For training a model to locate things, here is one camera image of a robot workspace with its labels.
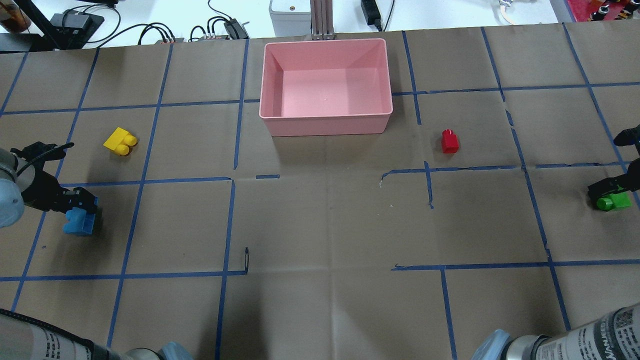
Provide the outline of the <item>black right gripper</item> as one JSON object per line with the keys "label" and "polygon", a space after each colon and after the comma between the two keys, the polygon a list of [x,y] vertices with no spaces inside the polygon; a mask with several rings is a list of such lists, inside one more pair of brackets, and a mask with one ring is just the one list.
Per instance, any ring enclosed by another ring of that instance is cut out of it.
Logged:
{"label": "black right gripper", "polygon": [[[614,138],[617,147],[634,146],[640,153],[640,126],[622,130]],[[592,204],[596,204],[600,198],[611,194],[635,192],[640,188],[640,159],[631,162],[627,172],[617,177],[607,177],[592,183],[587,187],[587,195]]]}

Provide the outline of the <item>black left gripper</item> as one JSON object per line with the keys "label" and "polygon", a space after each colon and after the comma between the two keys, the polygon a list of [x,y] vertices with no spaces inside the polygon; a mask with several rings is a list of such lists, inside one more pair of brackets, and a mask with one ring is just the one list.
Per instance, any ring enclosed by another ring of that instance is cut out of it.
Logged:
{"label": "black left gripper", "polygon": [[66,150],[73,146],[73,142],[57,145],[37,141],[23,149],[10,149],[16,158],[13,168],[16,170],[17,185],[27,207],[42,212],[66,213],[73,208],[85,210],[89,215],[98,212],[97,196],[84,187],[62,187],[54,175],[44,170],[46,162],[64,159]]}

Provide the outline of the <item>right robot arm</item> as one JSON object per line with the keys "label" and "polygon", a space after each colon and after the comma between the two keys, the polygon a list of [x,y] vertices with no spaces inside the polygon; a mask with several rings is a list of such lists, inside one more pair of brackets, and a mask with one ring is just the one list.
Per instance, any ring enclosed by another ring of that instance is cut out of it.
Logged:
{"label": "right robot arm", "polygon": [[[640,187],[639,159],[626,173],[607,177],[587,187],[591,205],[604,212],[629,204],[627,194]],[[640,358],[639,304],[612,311],[562,335],[511,337],[497,329],[477,348],[473,360],[638,360]]]}

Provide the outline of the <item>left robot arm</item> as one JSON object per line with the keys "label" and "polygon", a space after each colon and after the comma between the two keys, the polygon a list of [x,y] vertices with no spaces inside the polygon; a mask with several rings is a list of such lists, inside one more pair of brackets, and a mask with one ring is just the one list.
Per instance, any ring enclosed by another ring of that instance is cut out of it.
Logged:
{"label": "left robot arm", "polygon": [[[66,217],[66,234],[89,236],[95,228],[98,198],[83,187],[62,187],[44,164],[66,157],[72,142],[63,145],[37,141],[22,149],[0,152],[0,225],[13,226],[26,207],[58,212]],[[0,355],[3,360],[190,360],[178,342],[160,350],[134,348],[118,352],[45,321],[2,309]]]}

